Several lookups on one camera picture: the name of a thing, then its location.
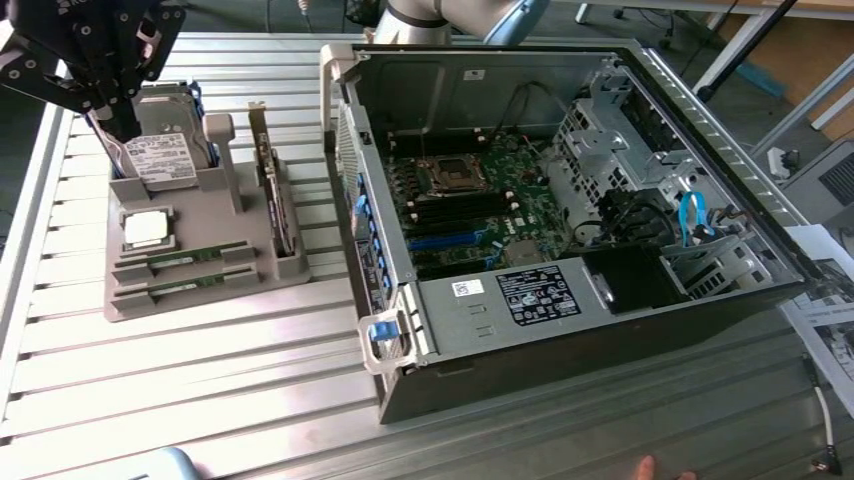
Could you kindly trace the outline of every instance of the black pcie slot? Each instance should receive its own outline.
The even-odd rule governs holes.
[[[431,280],[434,278],[455,277],[470,273],[481,273],[485,269],[485,260],[471,260],[451,265],[422,267],[418,269],[418,278],[419,280]]]
[[[428,237],[432,235],[448,235],[453,233],[473,232],[481,230],[482,226],[469,221],[451,221],[443,223],[430,223],[427,225],[412,225],[406,228],[404,233],[408,238]]]
[[[443,223],[461,218],[475,219],[505,215],[511,202],[502,193],[485,193],[420,200],[410,204],[410,218],[415,223]]]

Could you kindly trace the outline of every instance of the hard drive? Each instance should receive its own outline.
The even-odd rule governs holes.
[[[130,142],[123,144],[90,122],[110,154],[114,177],[139,177],[151,192],[194,187],[196,170],[218,164],[202,128],[200,90],[184,82],[151,85],[138,101],[143,134]]]

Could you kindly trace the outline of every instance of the white sticker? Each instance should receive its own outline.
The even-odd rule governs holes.
[[[146,135],[131,140],[124,147],[143,183],[196,176],[183,133]]]
[[[466,70],[463,73],[465,81],[483,80],[483,77],[486,77],[486,70]]]
[[[451,288],[454,289],[455,297],[483,293],[483,283],[481,283],[481,280],[466,280],[465,282],[453,283]]]
[[[517,233],[517,229],[513,228],[513,222],[509,218],[505,219],[505,226],[507,227],[507,233],[510,233],[511,235]]]

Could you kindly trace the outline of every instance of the cpu socket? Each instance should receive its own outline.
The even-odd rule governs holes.
[[[427,195],[444,197],[487,189],[481,162],[474,155],[430,157],[418,161],[418,167],[430,181]]]

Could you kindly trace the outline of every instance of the finger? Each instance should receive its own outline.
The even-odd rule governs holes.
[[[653,480],[653,476],[655,475],[655,458],[653,455],[647,455],[641,460],[638,464],[638,468],[635,469],[635,479],[634,480]]]

